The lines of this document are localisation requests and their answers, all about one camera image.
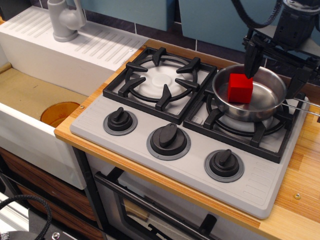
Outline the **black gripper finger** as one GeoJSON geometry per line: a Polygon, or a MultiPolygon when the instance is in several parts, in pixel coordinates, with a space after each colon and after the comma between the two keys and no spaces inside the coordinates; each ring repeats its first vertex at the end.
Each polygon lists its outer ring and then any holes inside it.
{"type": "Polygon", "coordinates": [[[249,41],[244,56],[244,74],[252,78],[259,70],[263,60],[263,48],[253,41],[249,41]]]}
{"type": "Polygon", "coordinates": [[[314,77],[314,70],[308,67],[297,68],[295,74],[291,78],[287,89],[286,98],[293,99],[300,90],[314,77]]]}

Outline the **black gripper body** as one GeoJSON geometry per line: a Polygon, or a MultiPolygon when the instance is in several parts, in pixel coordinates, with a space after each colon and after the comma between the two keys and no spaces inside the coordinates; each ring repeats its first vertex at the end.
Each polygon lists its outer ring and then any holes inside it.
{"type": "Polygon", "coordinates": [[[311,35],[314,30],[320,30],[319,7],[275,7],[264,23],[254,22],[243,10],[242,20],[249,28],[243,39],[245,49],[252,41],[263,48],[263,57],[316,69],[320,45],[311,35]]]}

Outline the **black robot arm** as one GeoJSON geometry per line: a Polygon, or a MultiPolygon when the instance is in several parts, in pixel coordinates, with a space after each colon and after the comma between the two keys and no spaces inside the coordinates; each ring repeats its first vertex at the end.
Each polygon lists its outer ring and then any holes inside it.
{"type": "Polygon", "coordinates": [[[293,99],[304,85],[320,77],[320,46],[311,37],[320,29],[318,0],[282,0],[276,26],[249,27],[243,39],[244,73],[253,77],[267,56],[294,67],[286,98],[293,99]]]}

